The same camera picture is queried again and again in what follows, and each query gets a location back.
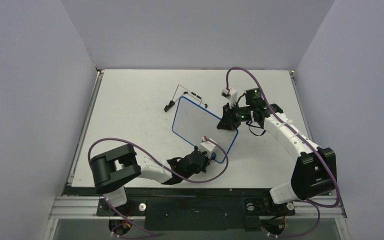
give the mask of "glass panel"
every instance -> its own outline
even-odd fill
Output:
[[[283,234],[299,234],[313,226],[316,219],[288,219]],[[161,236],[156,240],[262,240],[267,238],[263,231],[245,231],[229,229],[226,231],[158,231]],[[140,229],[132,228],[126,236],[144,236]],[[107,219],[60,219],[55,231],[54,240],[114,240],[110,238]],[[338,228],[333,218],[322,218],[318,227],[303,237],[283,238],[291,240],[340,240]]]

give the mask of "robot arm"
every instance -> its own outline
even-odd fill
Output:
[[[217,128],[235,130],[241,125],[241,122],[254,120],[261,128],[273,135],[292,159],[296,160],[291,180],[270,190],[273,203],[282,204],[298,199],[306,200],[328,193],[335,188],[320,160],[308,145],[299,139],[298,135],[306,139],[314,149],[317,149],[336,178],[336,156],[332,149],[322,149],[310,141],[299,132],[279,106],[271,104],[270,106],[276,115],[284,122],[281,123],[268,109],[258,88],[245,91],[247,106],[243,107],[239,107],[237,102],[232,103],[230,99],[235,99],[235,97],[229,96],[229,93],[237,94],[237,91],[232,88],[223,89],[221,95],[229,99],[229,103],[223,106],[223,117]],[[297,134],[293,133],[285,124],[292,127]]]
[[[216,146],[203,138],[190,154],[163,161],[162,164],[188,179],[193,174],[206,172],[210,161],[215,158],[215,150]],[[117,170],[116,161],[121,164],[121,169]],[[174,185],[182,181],[163,166],[147,157],[136,158],[135,149],[130,144],[114,148],[90,160],[96,193],[103,194],[114,207],[127,202],[124,185],[134,178],[150,179],[164,185]]]

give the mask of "white wall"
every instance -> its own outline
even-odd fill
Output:
[[[292,70],[334,0],[61,0],[104,69]]]
[[[0,239],[41,239],[96,71],[59,0],[0,0]]]
[[[296,82],[315,142],[337,154],[353,239],[384,239],[384,0],[336,0]]]

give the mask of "screw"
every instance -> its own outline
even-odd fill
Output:
[[[287,209],[289,209],[290,211],[294,210],[294,204],[293,204],[292,202],[288,202],[288,203],[286,204],[286,207],[287,207]]]
[[[145,209],[147,209],[147,206],[145,205],[145,203],[139,204],[139,211],[143,212],[145,211]]]
[[[248,204],[246,205],[246,209],[247,209],[248,211],[254,211],[254,204],[252,204],[252,203],[248,203]]]

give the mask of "white table surface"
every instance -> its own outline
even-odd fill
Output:
[[[288,71],[253,70],[269,103],[278,104],[286,116],[305,135],[307,131],[293,83]],[[172,132],[176,105],[168,112],[164,106],[172,98],[177,84],[203,97],[208,110],[219,117],[227,100],[221,96],[226,87],[226,70],[132,70],[107,69],[104,72],[82,149],[74,173],[72,187],[94,187],[87,153],[93,142],[101,138],[126,139],[145,148],[158,160],[184,157],[192,152],[190,144]],[[255,88],[254,81],[242,71],[232,71],[229,86],[242,94]],[[120,146],[106,141],[92,150],[92,156]],[[144,155],[136,150],[138,157]],[[135,178],[126,187],[147,188],[273,188],[290,180],[296,159],[292,159],[269,133],[252,135],[242,124],[229,153],[227,171],[208,183],[183,181],[162,185],[156,181]],[[195,174],[193,180],[206,180],[217,175],[224,164],[213,162],[206,173]]]

